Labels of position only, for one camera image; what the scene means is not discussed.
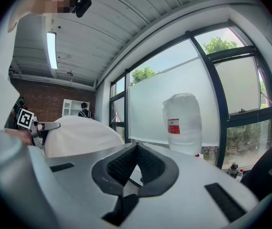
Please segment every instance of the sky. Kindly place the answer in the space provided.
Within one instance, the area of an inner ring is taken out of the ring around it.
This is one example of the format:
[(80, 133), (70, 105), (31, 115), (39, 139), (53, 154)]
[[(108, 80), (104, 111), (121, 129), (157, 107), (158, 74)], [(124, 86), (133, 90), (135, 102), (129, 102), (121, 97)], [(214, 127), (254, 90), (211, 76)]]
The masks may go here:
[[(238, 44), (238, 47), (243, 47), (242, 42), (238, 39), (238, 37), (228, 28), (219, 29), (216, 31), (210, 31), (204, 33), (202, 35), (196, 36), (195, 39), (199, 42), (199, 44), (203, 48), (203, 44), (209, 44), (211, 38), (216, 38), (217, 36), (221, 37), (221, 39), (227, 40), (228, 42), (234, 41)], [(180, 42), (161, 53), (155, 55), (153, 58), (147, 60), (140, 66), (138, 66), (135, 70), (144, 69), (146, 66), (149, 66), (151, 70), (155, 72), (164, 71), (168, 68), (176, 66), (180, 63), (188, 61), (197, 57), (198, 54), (194, 47), (192, 46), (189, 40)], [(124, 90), (124, 78), (117, 82), (117, 92), (122, 92)]]

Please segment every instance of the ceiling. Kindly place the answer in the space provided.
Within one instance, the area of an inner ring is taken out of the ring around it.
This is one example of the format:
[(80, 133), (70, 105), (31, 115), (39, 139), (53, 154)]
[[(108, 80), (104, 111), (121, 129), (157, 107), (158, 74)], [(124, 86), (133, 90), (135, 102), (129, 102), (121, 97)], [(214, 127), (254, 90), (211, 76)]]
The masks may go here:
[[(71, 13), (53, 14), (49, 28), (45, 17), (28, 15), (17, 27), (11, 70), (15, 77), (17, 73), (20, 78), (31, 75), (41, 81), (47, 77), (94, 89), (95, 81), (133, 37), (157, 18), (193, 1), (92, 0), (82, 18)], [(46, 58), (43, 36), (49, 30), (57, 33), (56, 71)]]

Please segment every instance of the black camera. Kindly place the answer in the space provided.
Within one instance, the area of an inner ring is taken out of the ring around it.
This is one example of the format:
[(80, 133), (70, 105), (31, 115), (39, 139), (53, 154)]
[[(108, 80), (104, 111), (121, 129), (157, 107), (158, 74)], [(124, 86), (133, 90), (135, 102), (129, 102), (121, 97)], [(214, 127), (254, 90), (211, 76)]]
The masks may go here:
[(92, 5), (92, 0), (76, 0), (76, 5), (71, 13), (75, 13), (78, 18), (82, 17)]

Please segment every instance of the black window frame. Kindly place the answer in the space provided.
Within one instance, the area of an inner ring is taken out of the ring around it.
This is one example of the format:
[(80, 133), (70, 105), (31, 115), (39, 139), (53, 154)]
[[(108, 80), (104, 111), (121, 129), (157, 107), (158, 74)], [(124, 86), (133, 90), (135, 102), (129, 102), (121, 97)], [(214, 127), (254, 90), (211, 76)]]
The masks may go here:
[[(220, 52), (206, 54), (204, 50), (202, 49), (201, 45), (195, 39), (195, 36), (203, 34), (203, 33), (207, 33), (209, 31), (214, 31), (214, 30), (223, 29), (223, 28), (229, 28), (242, 41), (244, 47), (227, 49)], [(236, 24), (234, 24), (230, 20), (228, 20), (227, 22), (203, 27), (194, 31), (187, 31), (184, 35), (179, 36), (167, 42), (166, 44), (160, 46), (159, 48), (155, 49), (154, 51), (152, 51), (151, 53), (149, 53), (148, 55), (140, 59), (138, 62), (133, 64), (130, 68), (126, 69), (125, 72), (122, 75), (120, 75), (111, 84), (111, 86), (114, 86), (119, 80), (122, 79), (122, 77), (124, 77), (125, 90), (123, 91), (123, 94), (120, 95), (119, 97), (115, 96), (110, 98), (110, 119), (111, 119), (111, 105), (112, 105), (111, 103), (114, 102), (115, 100), (120, 99), (121, 97), (125, 97), (125, 113), (124, 113), (125, 121), (122, 123), (121, 122), (111, 123), (111, 120), (110, 120), (110, 127), (114, 128), (116, 126), (124, 126), (125, 142), (126, 143), (130, 142), (130, 139), (129, 139), (130, 73), (135, 68), (137, 68), (142, 63), (149, 60), (150, 58), (154, 57), (155, 55), (163, 52), (164, 50), (178, 43), (181, 43), (185, 40), (190, 40), (190, 42), (193, 44), (195, 50), (197, 51), (199, 55), (199, 58), (202, 60), (203, 65), (206, 67), (207, 74), (210, 77), (211, 84), (216, 94), (216, 100), (218, 103), (218, 110), (219, 110), (219, 117), (220, 117), (220, 143), (219, 143), (219, 148), (218, 148), (217, 157), (215, 161), (215, 166), (222, 169), (224, 157), (225, 157), (225, 151), (226, 151), (227, 128), (249, 125), (249, 124), (254, 124), (254, 123), (272, 119), (272, 106), (264, 108), (264, 109), (245, 111), (242, 113), (234, 113), (234, 114), (228, 113), (225, 92), (224, 92), (221, 80), (219, 78), (219, 75), (217, 73), (216, 67), (214, 65), (217, 62), (224, 62), (224, 61), (244, 58), (244, 57), (252, 57), (252, 56), (255, 57), (257, 67), (260, 70), (260, 72), (263, 73), (263, 78), (264, 78), (263, 82), (266, 87), (268, 97), (272, 99), (272, 73), (264, 57), (262, 56), (262, 54), (260, 53), (256, 45), (248, 37), (248, 35), (245, 34)]]

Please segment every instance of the fluorescent light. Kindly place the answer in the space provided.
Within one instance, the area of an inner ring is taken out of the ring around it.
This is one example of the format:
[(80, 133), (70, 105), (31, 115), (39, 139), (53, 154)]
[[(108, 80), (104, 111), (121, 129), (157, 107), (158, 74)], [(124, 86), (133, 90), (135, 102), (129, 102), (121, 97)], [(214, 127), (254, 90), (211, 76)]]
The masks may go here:
[(58, 65), (56, 63), (55, 39), (56, 39), (56, 33), (47, 32), (48, 56), (49, 56), (50, 66), (53, 69), (58, 68)]

